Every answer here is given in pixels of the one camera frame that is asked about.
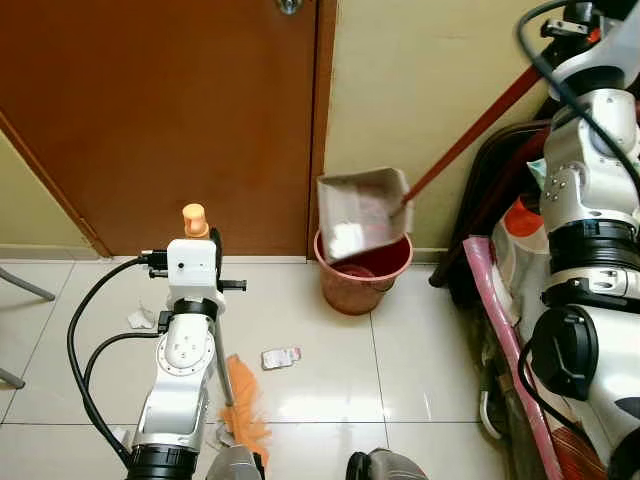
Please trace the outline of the grey left robot foot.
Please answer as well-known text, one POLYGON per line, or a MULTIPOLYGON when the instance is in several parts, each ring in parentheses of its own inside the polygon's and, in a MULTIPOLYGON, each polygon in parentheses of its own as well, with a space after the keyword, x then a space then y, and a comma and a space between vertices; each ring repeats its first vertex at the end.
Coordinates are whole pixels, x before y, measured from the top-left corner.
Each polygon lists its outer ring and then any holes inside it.
POLYGON ((261 454, 246 445, 220 449, 211 462, 204 480, 264 480, 265 466, 261 454))

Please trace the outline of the black folded chair frame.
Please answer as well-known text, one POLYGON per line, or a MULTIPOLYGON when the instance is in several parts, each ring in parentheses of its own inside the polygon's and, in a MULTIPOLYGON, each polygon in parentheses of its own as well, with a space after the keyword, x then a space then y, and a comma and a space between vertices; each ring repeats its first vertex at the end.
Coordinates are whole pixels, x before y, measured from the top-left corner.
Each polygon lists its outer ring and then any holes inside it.
POLYGON ((543 119, 507 125, 489 134, 476 151, 449 248, 429 278, 429 284, 448 291, 456 305, 479 301, 462 242, 489 236, 513 202, 538 189, 529 164, 541 157, 549 123, 543 119))

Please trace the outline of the white shoe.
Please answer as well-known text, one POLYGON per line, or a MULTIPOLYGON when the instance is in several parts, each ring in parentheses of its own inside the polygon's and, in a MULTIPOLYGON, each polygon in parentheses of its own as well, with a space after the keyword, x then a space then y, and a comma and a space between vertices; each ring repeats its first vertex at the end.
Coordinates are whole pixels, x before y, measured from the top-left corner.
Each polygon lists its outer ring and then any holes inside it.
POLYGON ((492 403, 492 393, 489 390, 481 389, 479 393, 479 406, 477 406, 477 417, 480 424, 483 425, 485 434, 493 439, 494 442, 500 442, 503 439, 503 430, 494 424, 495 407, 492 403))

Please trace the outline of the grey robot foot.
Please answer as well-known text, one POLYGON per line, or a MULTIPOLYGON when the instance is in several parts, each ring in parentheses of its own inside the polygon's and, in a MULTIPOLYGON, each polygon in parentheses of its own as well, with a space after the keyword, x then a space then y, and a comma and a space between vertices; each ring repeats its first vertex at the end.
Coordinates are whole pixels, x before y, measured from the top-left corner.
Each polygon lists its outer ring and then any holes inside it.
POLYGON ((346 480, 416 480, 416 467, 408 466, 396 452, 384 448, 356 451, 348 458, 346 480))
POLYGON ((220 449, 211 462, 204 480, 264 480, 265 466, 261 454, 246 445, 220 449))

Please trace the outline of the clear bag with orange item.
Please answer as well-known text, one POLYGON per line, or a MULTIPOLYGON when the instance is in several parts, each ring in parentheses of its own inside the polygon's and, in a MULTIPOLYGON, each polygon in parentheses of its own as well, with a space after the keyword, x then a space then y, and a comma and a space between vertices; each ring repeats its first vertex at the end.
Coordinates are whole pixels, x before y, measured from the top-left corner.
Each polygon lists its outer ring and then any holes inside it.
POLYGON ((541 216, 526 206, 524 196, 504 212, 490 239, 500 282, 513 305, 538 296, 548 276, 547 230, 541 216))

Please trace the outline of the grey dustpan with red handle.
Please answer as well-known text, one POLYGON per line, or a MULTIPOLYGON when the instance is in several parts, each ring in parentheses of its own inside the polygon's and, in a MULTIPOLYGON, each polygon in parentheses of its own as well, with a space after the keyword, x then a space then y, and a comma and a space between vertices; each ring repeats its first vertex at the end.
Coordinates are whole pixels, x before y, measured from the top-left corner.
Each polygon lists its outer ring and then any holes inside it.
POLYGON ((316 259, 337 262, 410 238, 413 201, 541 79, 527 68, 415 183, 393 166, 316 179, 316 259))

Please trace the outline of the brown wooden door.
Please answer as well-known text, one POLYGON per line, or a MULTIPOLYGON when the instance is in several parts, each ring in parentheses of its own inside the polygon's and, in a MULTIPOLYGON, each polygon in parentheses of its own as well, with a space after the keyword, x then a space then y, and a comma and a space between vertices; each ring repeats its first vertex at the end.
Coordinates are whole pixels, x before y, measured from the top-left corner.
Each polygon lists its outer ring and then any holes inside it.
POLYGON ((92 250, 206 207, 230 255, 307 253, 339 0, 0 0, 0 131, 92 250))

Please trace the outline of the grey right robot foot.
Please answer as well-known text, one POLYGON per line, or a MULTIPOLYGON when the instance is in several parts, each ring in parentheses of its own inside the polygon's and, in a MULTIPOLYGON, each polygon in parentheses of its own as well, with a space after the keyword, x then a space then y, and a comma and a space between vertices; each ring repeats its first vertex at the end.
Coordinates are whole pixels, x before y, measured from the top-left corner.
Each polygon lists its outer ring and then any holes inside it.
POLYGON ((408 466, 396 452, 384 448, 356 451, 348 458, 346 480, 416 480, 416 467, 408 466))

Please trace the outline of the red plastic bucket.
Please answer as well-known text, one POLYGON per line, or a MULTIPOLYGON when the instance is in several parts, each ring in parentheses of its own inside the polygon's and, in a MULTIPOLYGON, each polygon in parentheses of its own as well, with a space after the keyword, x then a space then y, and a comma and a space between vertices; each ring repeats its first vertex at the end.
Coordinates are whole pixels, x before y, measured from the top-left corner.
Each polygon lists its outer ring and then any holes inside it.
POLYGON ((335 262, 325 260, 320 232, 312 237, 311 247, 320 269, 320 291, 324 300, 340 314, 352 316, 375 310, 413 260, 413 244, 408 236, 335 262))

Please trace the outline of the red white paper wrapper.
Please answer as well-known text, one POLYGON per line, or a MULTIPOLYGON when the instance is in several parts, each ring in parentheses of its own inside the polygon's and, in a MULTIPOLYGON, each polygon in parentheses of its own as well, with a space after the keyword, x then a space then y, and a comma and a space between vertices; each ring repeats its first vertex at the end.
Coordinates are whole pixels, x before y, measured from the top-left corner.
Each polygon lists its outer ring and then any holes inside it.
POLYGON ((261 369, 266 371, 287 369, 301 361, 301 357, 300 347, 268 349, 261 353, 261 369))

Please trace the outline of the orange bristle broom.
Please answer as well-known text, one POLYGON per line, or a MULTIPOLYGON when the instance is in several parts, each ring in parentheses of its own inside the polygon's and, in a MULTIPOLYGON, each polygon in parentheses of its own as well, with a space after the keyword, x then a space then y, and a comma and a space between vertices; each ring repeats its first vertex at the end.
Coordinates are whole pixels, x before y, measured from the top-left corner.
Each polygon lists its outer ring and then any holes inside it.
MULTIPOLYGON (((204 206, 188 204, 183 207, 182 215, 184 232, 188 238, 210 239, 211 225, 206 219, 204 206)), ((246 445, 251 451, 261 454, 266 479, 269 453, 265 447, 265 439, 269 436, 269 430, 257 411, 259 383, 241 357, 225 352, 218 324, 212 324, 212 339, 215 351, 221 356, 218 374, 227 399, 227 406, 221 411, 221 421, 233 431, 239 445, 246 445)))

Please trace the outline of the crumpled white paper scrap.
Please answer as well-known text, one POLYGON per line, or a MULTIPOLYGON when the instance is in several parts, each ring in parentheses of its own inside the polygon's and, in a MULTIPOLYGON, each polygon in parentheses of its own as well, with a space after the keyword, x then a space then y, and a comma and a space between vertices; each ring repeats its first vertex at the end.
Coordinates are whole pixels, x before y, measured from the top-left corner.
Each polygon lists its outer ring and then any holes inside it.
POLYGON ((140 306, 132 311, 125 320, 128 321, 131 329, 134 330, 150 330, 156 326, 157 315, 150 308, 140 306))

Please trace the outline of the pink wrapped long roll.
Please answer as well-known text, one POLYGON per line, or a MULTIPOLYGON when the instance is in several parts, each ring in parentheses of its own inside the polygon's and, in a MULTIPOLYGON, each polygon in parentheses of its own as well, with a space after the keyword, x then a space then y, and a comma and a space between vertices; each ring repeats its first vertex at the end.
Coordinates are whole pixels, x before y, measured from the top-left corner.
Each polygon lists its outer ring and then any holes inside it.
POLYGON ((500 351, 509 371, 512 371, 513 389, 515 397, 520 401, 525 413, 526 424, 531 435, 530 442, 538 448, 539 465, 543 468, 545 480, 563 480, 561 465, 559 465, 556 445, 553 442, 552 430, 548 429, 543 410, 529 393, 522 388, 518 379, 518 355, 521 344, 517 332, 509 325, 508 315, 500 293, 503 289, 497 287, 492 279, 495 262, 492 257, 492 243, 484 236, 471 236, 462 243, 465 251, 468 269, 474 275, 474 283, 483 301, 486 315, 497 339, 500 351))

